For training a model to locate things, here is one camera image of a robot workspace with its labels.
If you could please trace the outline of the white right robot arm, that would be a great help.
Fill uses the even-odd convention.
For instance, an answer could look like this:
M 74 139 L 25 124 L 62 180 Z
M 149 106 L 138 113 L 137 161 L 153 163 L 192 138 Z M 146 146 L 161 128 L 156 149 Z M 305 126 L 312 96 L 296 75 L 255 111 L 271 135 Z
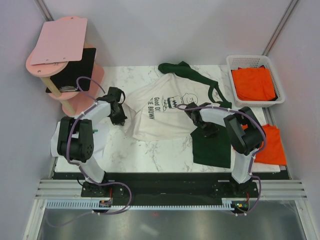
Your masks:
M 239 110 L 208 102 L 181 104 L 196 129 L 190 134 L 196 164 L 232 168 L 229 191 L 235 197 L 247 191 L 256 154 L 266 145 L 266 133 L 249 107 Z

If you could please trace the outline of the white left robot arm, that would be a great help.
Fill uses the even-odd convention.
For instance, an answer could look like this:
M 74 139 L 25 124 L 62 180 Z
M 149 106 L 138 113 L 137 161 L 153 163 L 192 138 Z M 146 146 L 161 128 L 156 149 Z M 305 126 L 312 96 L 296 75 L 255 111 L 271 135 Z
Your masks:
M 106 95 L 93 100 L 93 104 L 77 117 L 65 116 L 60 120 L 57 153 L 71 165 L 77 166 L 92 191 L 99 197 L 106 196 L 110 185 L 105 180 L 105 171 L 94 157 L 94 127 L 104 118 L 114 126 L 124 126 L 127 116 L 123 109 L 124 91 L 110 87 Z

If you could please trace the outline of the cream and green t-shirt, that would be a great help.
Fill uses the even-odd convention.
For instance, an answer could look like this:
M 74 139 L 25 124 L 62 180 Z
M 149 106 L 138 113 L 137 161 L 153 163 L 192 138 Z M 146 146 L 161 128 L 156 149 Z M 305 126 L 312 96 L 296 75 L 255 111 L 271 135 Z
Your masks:
M 192 103 L 231 108 L 232 103 L 223 95 L 219 83 L 201 75 L 184 61 L 161 63 L 158 70 L 162 77 L 126 97 L 123 104 L 128 117 L 125 134 L 145 142 L 190 136 L 194 163 L 229 169 L 231 144 L 226 128 L 215 124 L 213 134 L 205 136 L 187 111 L 177 109 L 177 105 Z

